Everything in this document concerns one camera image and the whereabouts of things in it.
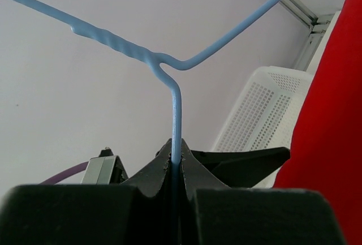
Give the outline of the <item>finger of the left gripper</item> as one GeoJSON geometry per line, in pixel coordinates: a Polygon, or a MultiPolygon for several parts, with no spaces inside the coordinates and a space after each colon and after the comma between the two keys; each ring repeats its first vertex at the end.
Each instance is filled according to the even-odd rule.
{"type": "Polygon", "coordinates": [[[246,152],[191,151],[211,174],[232,188],[251,188],[290,159],[286,147],[246,152]]]}

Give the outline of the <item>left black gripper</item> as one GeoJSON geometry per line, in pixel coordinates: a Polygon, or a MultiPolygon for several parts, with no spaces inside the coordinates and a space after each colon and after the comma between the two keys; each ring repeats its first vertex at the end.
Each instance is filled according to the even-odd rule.
{"type": "Polygon", "coordinates": [[[98,184],[121,184],[128,179],[119,156],[114,155],[110,148],[103,149],[98,157],[103,159],[98,184]]]}

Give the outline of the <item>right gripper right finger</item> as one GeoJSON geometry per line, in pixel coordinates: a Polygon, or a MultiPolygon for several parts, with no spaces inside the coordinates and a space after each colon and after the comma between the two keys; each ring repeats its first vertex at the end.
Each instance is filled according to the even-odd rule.
{"type": "Polygon", "coordinates": [[[304,189],[232,188],[182,144],[182,244],[345,244],[324,197],[304,189]]]}

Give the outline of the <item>red trousers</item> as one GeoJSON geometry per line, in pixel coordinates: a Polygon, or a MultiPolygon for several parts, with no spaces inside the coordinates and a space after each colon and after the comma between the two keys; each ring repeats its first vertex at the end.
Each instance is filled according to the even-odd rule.
{"type": "Polygon", "coordinates": [[[361,243],[361,0],[343,4],[274,187],[321,193],[347,243],[361,243]]]}

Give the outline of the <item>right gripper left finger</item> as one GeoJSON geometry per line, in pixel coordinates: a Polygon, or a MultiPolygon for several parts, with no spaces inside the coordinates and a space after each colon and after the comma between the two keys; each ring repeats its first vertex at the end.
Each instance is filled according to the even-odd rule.
{"type": "Polygon", "coordinates": [[[172,244],[171,143],[120,184],[21,185],[1,205],[2,244],[172,244]]]}

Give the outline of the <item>blue wire hanger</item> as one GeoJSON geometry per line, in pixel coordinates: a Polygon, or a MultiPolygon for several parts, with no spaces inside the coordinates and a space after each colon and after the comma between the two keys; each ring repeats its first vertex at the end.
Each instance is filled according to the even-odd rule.
{"type": "Polygon", "coordinates": [[[256,11],[250,14],[246,19],[239,23],[235,28],[226,33],[219,40],[211,44],[209,47],[196,54],[194,57],[181,61],[168,54],[150,51],[149,49],[129,42],[108,30],[93,26],[79,18],[76,18],[66,12],[51,7],[38,0],[13,0],[19,4],[32,8],[42,14],[57,19],[68,24],[74,34],[86,37],[112,48],[130,58],[137,59],[149,66],[155,76],[169,87],[172,95],[173,103],[173,128],[172,128],[172,146],[171,146],[171,207],[170,207],[170,223],[171,244],[178,242],[178,178],[181,162],[181,146],[182,146],[182,94],[178,83],[161,68],[162,64],[166,64],[176,70],[190,70],[217,51],[226,46],[236,36],[245,31],[255,21],[267,13],[281,0],[268,0],[256,11]]]}

